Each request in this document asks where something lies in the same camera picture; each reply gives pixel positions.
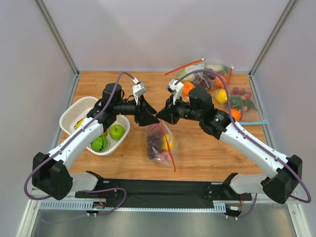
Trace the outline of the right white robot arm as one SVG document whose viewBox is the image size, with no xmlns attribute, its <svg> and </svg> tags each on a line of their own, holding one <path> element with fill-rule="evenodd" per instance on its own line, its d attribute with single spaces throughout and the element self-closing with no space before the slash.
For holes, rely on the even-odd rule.
<svg viewBox="0 0 316 237">
<path fill-rule="evenodd" d="M 265 194 L 277 203 L 286 203 L 302 176 L 303 162 L 297 155 L 288 157 L 258 140 L 229 114 L 216 109 L 205 89 L 192 89 L 189 102 L 182 100 L 179 87 L 169 85 L 167 89 L 171 96 L 157 113 L 158 119 L 169 124 L 176 124 L 179 119 L 198 121 L 206 134 L 235 147 L 263 170 L 263 174 L 232 174 L 228 182 L 233 191 Z"/>
</svg>

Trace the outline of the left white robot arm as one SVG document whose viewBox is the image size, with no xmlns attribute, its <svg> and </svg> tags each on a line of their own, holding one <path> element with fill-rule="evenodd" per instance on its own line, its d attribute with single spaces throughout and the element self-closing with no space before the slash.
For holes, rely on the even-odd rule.
<svg viewBox="0 0 316 237">
<path fill-rule="evenodd" d="M 146 88 L 139 82 L 133 86 L 133 100 L 123 99 L 118 83 L 105 86 L 102 98 L 88 112 L 82 125 L 64 142 L 48 153 L 37 153 L 33 159 L 32 185 L 56 200 L 68 193 L 96 193 L 99 178 L 85 172 L 77 177 L 69 170 L 77 157 L 96 138 L 100 137 L 116 121 L 118 115 L 133 115 L 139 126 L 156 124 L 159 120 L 171 123 L 171 112 L 167 108 L 157 112 L 144 97 Z"/>
</svg>

